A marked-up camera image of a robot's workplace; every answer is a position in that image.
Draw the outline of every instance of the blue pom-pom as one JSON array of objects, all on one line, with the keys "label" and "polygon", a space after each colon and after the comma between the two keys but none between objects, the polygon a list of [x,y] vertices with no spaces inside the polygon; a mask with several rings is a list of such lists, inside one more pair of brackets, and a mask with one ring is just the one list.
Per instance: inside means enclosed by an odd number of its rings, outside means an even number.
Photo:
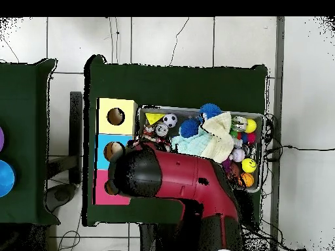
[{"label": "blue pom-pom", "polygon": [[242,133],[241,140],[243,141],[243,143],[247,143],[248,142],[248,134],[247,133]]},{"label": "blue pom-pom", "polygon": [[212,103],[207,103],[200,108],[201,113],[206,113],[207,119],[210,119],[214,116],[218,116],[221,113],[221,109]]},{"label": "blue pom-pom", "polygon": [[185,120],[181,124],[179,133],[183,138],[189,138],[195,136],[198,134],[199,125],[200,125],[199,121],[193,118]]}]

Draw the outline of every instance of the dark green table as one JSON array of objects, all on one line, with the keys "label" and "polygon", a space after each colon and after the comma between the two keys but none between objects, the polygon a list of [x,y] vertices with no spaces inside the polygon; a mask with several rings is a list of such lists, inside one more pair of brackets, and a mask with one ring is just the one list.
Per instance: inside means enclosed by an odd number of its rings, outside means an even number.
[{"label": "dark green table", "polygon": [[56,60],[35,65],[0,63],[0,159],[16,171],[12,191],[0,197],[0,222],[58,224],[44,207],[48,76]]},{"label": "dark green table", "polygon": [[[182,210],[179,202],[167,199],[134,198],[128,206],[92,204],[98,97],[132,99],[138,105],[194,109],[214,103],[222,110],[264,114],[267,69],[263,65],[252,69],[110,65],[98,55],[87,61],[84,74],[84,225],[96,222],[174,224]],[[253,193],[252,199],[259,222],[260,191]]]}]

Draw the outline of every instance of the yellow ball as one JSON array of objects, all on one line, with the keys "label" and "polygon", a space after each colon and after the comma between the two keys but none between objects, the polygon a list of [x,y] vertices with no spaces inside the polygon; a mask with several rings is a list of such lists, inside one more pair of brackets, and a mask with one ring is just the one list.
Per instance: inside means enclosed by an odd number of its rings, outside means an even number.
[{"label": "yellow ball", "polygon": [[246,173],[253,173],[256,167],[256,162],[253,159],[247,158],[242,161],[242,169]]},{"label": "yellow ball", "polygon": [[256,130],[257,124],[254,120],[248,119],[247,129],[245,130],[246,133],[252,133],[254,130]]},{"label": "yellow ball", "polygon": [[238,179],[238,184],[240,186],[246,185],[246,187],[251,187],[254,184],[254,177],[250,173],[242,173]]}]

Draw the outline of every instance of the gray bin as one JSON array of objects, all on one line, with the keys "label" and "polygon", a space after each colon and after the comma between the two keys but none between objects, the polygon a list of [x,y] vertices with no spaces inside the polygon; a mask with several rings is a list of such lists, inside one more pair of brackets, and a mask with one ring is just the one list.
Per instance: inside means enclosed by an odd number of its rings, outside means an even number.
[{"label": "gray bin", "polygon": [[[169,137],[172,138],[174,136],[179,135],[179,128],[181,124],[189,119],[190,117],[195,118],[196,116],[199,116],[200,112],[199,109],[187,109],[187,108],[176,108],[176,107],[162,107],[162,106],[146,106],[142,105],[137,109],[137,119],[139,122],[139,125],[137,125],[135,134],[142,134],[144,125],[146,123],[146,117],[145,113],[151,112],[151,113],[158,113],[158,114],[175,114],[178,118],[178,122],[175,127],[169,129]],[[247,188],[248,192],[254,193],[259,191],[261,186],[261,180],[262,180],[262,167],[264,162],[264,148],[265,148],[265,142],[263,138],[263,134],[266,132],[266,125],[265,125],[265,117],[262,114],[253,114],[248,112],[230,112],[232,117],[234,116],[242,116],[245,118],[253,119],[256,124],[256,163],[257,168],[253,172],[253,176],[255,179],[254,184]]]}]

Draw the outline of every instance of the yellow cube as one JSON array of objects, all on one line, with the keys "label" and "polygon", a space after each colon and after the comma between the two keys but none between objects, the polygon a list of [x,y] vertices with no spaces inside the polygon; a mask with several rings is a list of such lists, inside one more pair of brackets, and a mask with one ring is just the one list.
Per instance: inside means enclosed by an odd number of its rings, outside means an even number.
[{"label": "yellow cube", "polygon": [[96,131],[99,134],[134,135],[137,112],[134,100],[99,98],[97,109],[99,109],[97,119],[99,125],[96,126]]}]

